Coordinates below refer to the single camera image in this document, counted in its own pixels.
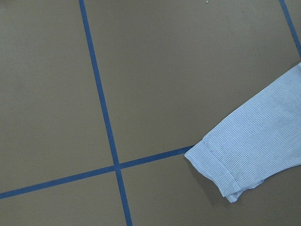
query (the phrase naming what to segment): fabric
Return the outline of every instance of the fabric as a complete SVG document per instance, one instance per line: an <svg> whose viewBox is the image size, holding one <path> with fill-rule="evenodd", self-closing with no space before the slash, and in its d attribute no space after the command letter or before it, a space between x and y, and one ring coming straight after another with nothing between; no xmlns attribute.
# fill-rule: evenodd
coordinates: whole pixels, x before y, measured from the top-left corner
<svg viewBox="0 0 301 226"><path fill-rule="evenodd" d="M222 120L185 157L230 202L300 165L301 63Z"/></svg>

